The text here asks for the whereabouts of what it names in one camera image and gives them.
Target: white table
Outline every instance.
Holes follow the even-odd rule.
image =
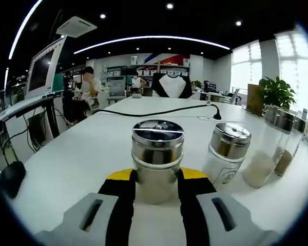
[[[129,97],[107,109],[144,114],[204,103],[192,99]],[[251,155],[263,119],[247,113],[241,106],[215,104],[221,110],[223,121],[241,122],[252,133],[247,156]],[[27,175],[12,207],[31,233],[52,230],[61,223],[68,208],[89,192],[98,192],[109,174],[133,167],[130,156],[132,127],[150,118],[181,125],[185,131],[181,166],[203,170],[208,143],[217,123],[211,118],[215,113],[214,107],[142,118],[99,112],[61,134],[25,163]],[[248,161],[246,158],[240,171]],[[308,146],[301,144],[284,177],[273,175],[260,189],[249,187],[240,171],[219,191],[230,194],[247,207],[253,222],[262,229],[285,232],[308,200]]]

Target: metal jar lid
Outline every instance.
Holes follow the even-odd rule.
[[[304,133],[305,127],[306,127],[306,121],[296,116],[294,120],[293,129],[300,133]]]
[[[266,123],[285,133],[291,132],[294,120],[294,114],[277,107],[268,108],[265,114]]]
[[[132,130],[132,155],[146,163],[167,164],[182,158],[183,143],[184,130],[171,121],[146,120]]]
[[[250,141],[251,133],[240,125],[218,123],[210,145],[219,155],[229,159],[239,159],[245,156]]]

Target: black and white chair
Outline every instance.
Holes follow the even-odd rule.
[[[153,96],[190,98],[193,95],[189,77],[155,73],[151,86]]]

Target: green leaves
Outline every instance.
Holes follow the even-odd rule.
[[[267,105],[276,105],[284,109],[290,109],[291,104],[295,104],[293,94],[296,94],[291,86],[284,80],[276,77],[276,81],[269,77],[265,77],[259,81],[259,85],[263,87],[263,93],[260,96],[263,98],[264,108]]]

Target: ceiling light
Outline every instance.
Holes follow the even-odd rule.
[[[26,26],[26,23],[28,22],[29,18],[31,17],[31,15],[33,14],[33,12],[35,11],[35,9],[39,6],[39,4],[42,2],[43,0],[38,0],[34,6],[31,8],[30,12],[26,15],[25,19],[23,20],[17,34],[16,34],[16,37],[15,37],[15,40],[11,46],[11,50],[10,50],[10,53],[9,53],[9,59],[11,60],[12,58],[12,54],[14,53],[14,50],[16,48],[16,45],[17,45],[17,42],[21,36],[21,33],[24,29],[24,27]]]
[[[5,83],[4,83],[4,90],[6,90],[7,79],[8,79],[8,71],[9,71],[9,68],[6,68]]]
[[[226,50],[230,50],[229,47],[223,46],[223,45],[219,45],[216,43],[212,43],[209,41],[205,41],[205,40],[201,40],[201,39],[197,39],[197,38],[191,38],[191,37],[179,37],[179,36],[163,36],[163,35],[151,35],[151,36],[137,36],[137,37],[125,37],[125,38],[119,38],[119,39],[115,39],[115,40],[111,40],[111,41],[107,41],[107,42],[103,42],[103,43],[99,43],[96,45],[92,45],[89,46],[87,48],[84,48],[82,50],[78,50],[74,52],[75,54],[78,54],[80,52],[83,52],[85,50],[89,50],[98,46],[102,46],[102,45],[107,45],[107,44],[112,44],[112,43],[116,43],[116,42],[121,42],[121,41],[127,41],[127,40],[134,40],[134,39],[144,39],[144,38],[171,38],[171,39],[181,39],[181,40],[187,40],[187,41],[195,41],[195,42],[199,42],[199,43],[203,43],[203,44],[207,44],[207,45],[213,45],[213,46],[217,46]]]
[[[166,7],[167,7],[167,9],[173,9],[174,5],[173,4],[167,4]]]

